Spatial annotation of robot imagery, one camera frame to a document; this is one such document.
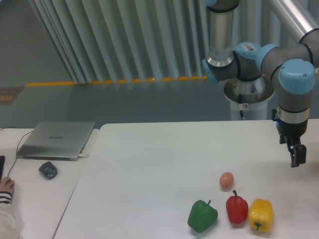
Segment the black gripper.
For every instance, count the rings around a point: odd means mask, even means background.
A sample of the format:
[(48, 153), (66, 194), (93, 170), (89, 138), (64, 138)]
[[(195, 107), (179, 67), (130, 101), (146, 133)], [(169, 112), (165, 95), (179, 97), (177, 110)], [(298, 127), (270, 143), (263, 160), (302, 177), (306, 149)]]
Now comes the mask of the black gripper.
[(276, 122), (279, 143), (287, 144), (291, 156), (291, 167), (305, 164), (307, 148), (301, 144), (301, 136), (307, 130), (309, 108), (302, 112), (287, 112), (282, 108), (272, 109), (272, 121)]

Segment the white sleeved forearm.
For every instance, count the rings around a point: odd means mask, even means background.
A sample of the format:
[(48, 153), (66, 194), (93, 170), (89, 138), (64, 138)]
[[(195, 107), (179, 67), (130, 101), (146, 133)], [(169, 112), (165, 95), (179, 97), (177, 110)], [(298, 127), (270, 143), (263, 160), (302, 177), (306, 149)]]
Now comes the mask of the white sleeved forearm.
[(5, 191), (0, 192), (0, 238), (19, 238), (19, 229), (11, 205), (11, 193)]

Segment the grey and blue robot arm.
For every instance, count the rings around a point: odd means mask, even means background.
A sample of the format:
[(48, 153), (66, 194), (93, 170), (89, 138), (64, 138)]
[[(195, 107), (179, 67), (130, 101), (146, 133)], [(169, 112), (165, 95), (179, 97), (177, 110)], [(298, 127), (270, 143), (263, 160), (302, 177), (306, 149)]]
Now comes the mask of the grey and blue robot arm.
[(307, 149), (301, 143), (306, 132), (315, 70), (319, 66), (319, 25), (297, 0), (270, 0), (268, 5), (286, 27), (296, 44), (282, 48), (275, 44), (259, 46), (239, 43), (231, 49), (233, 13), (237, 0), (207, 0), (209, 51), (202, 64), (212, 82), (228, 80), (225, 95), (239, 104), (258, 103), (278, 93), (278, 106), (272, 110), (280, 144), (291, 156), (291, 166), (306, 161)]

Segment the person's hand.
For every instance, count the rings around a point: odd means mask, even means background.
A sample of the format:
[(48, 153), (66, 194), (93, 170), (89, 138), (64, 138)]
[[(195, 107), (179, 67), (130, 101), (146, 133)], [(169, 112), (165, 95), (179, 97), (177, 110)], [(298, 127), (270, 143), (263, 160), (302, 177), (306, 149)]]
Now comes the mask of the person's hand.
[(0, 181), (0, 192), (13, 194), (15, 187), (15, 181), (10, 177), (4, 177)]

